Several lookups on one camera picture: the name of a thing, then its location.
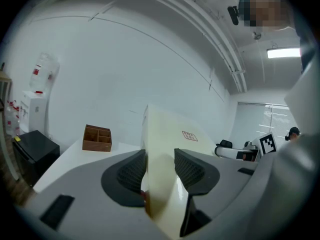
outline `white blinds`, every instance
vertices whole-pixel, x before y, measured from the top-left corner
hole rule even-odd
[[[242,149],[246,141],[273,132],[279,149],[294,126],[296,122],[287,106],[239,103],[229,140],[234,148]]]

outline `wooden desk organizer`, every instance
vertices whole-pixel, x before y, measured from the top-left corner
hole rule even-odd
[[[110,129],[88,124],[85,126],[82,150],[110,152],[111,146]]]

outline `person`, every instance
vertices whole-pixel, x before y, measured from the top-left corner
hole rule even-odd
[[[300,131],[297,127],[292,127],[288,134],[288,139],[291,142],[295,142],[300,136]]]
[[[300,38],[302,73],[315,54],[316,41],[302,16],[287,0],[239,0],[238,16],[245,26],[264,31],[294,29]]]

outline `red stamp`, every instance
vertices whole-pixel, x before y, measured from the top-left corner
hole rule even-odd
[[[194,135],[193,133],[190,133],[190,132],[186,132],[186,131],[182,131],[183,133],[183,136],[187,139],[187,140],[190,140],[190,141],[195,141],[197,142],[197,138],[196,138],[196,135]]]

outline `wooden organizer box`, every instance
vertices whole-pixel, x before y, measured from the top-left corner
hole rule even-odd
[[[88,124],[85,126],[82,150],[110,152],[111,146],[110,129]]]

